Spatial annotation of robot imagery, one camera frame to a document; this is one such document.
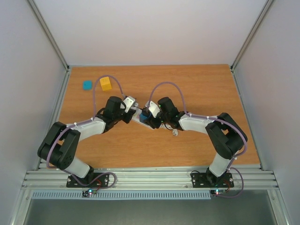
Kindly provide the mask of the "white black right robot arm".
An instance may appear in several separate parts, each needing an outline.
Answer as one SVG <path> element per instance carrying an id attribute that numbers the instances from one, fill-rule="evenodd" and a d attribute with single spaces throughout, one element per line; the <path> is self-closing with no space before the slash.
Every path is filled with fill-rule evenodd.
<path id="1" fill-rule="evenodd" d="M 248 138 L 227 113 L 205 117 L 178 111 L 169 97 L 148 103 L 139 116 L 140 122 L 153 129 L 168 124 L 172 129 L 207 134 L 216 151 L 213 162 L 207 168 L 204 181 L 210 186 L 219 185 L 237 152 L 247 147 Z"/>

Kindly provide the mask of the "cyan plug adapter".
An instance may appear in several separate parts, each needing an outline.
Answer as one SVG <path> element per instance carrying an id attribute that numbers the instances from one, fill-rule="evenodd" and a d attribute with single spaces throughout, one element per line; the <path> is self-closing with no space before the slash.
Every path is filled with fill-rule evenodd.
<path id="1" fill-rule="evenodd" d="M 83 90 L 91 90 L 93 86 L 93 82 L 91 80 L 83 81 L 82 83 L 82 89 Z"/>

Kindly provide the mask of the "white power strip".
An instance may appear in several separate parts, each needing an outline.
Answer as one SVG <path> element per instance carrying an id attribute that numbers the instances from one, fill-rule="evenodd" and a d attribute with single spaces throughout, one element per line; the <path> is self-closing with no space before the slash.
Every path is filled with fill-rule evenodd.
<path id="1" fill-rule="evenodd" d="M 143 119 L 143 118 L 141 119 L 140 118 L 141 114 L 142 114 L 142 111 L 141 110 L 137 110 L 134 113 L 134 115 L 132 116 L 131 120 L 134 121 L 134 122 L 136 122 L 139 125 L 142 125 L 142 126 L 148 128 L 148 129 L 151 129 L 151 130 L 160 129 L 160 128 L 166 129 L 166 130 L 171 129 L 171 128 L 168 128 L 167 126 L 165 126 L 163 123 L 161 125 L 159 125 L 158 128 L 153 128 L 152 126 L 149 125 L 149 123 L 146 121 L 146 119 Z"/>

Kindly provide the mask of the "yellow cube socket adapter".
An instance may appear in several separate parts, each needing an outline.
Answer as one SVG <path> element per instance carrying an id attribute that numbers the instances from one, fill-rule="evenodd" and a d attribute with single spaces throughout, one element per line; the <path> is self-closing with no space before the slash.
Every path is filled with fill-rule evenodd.
<path id="1" fill-rule="evenodd" d="M 105 76 L 99 80 L 102 91 L 109 91 L 112 89 L 110 78 Z"/>

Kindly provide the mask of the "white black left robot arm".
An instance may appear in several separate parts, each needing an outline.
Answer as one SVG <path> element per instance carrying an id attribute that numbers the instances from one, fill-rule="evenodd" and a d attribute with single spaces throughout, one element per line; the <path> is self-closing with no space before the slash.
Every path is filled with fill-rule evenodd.
<path id="1" fill-rule="evenodd" d="M 136 99 L 131 96 L 124 100 L 112 96 L 95 117 L 68 125 L 55 122 L 38 148 L 37 155 L 47 162 L 48 167 L 52 165 L 70 173 L 80 185 L 92 185 L 95 181 L 94 169 L 75 157 L 78 143 L 108 132 L 119 121 L 128 124 L 135 113 L 135 104 Z"/>

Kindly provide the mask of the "dark blue cube adapter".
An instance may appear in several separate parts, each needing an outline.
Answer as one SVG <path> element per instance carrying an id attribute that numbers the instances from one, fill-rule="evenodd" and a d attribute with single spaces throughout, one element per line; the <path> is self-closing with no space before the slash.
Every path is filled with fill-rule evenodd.
<path id="1" fill-rule="evenodd" d="M 139 121 L 141 123 L 145 123 L 145 121 L 151 116 L 151 114 L 147 114 L 147 115 L 144 115 L 143 113 L 141 113 L 139 115 Z"/>

